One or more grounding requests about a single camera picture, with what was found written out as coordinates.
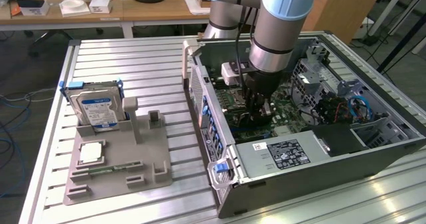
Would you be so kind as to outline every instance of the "aluminum table surface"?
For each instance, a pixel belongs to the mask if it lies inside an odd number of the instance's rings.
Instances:
[[[65,82],[107,81],[119,77],[125,96],[137,97],[137,114],[150,110],[164,114],[172,184],[87,203],[62,205],[77,118],[57,90],[19,223],[426,223],[424,149],[399,159],[367,179],[240,216],[216,218],[180,85],[180,48],[182,41],[188,38],[195,36],[82,41],[69,46],[59,75]],[[356,54],[342,43],[331,41],[361,65]],[[331,62],[331,66],[338,66],[335,60]],[[416,118],[426,123],[423,115]]]

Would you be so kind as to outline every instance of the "motherboard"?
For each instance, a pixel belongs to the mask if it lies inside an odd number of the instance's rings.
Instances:
[[[274,92],[270,104],[274,108],[271,122],[259,127],[242,127],[240,121],[248,115],[239,87],[215,90],[222,112],[235,143],[251,142],[270,137],[298,133],[308,123],[300,117],[299,109],[288,99],[288,85],[282,84]]]

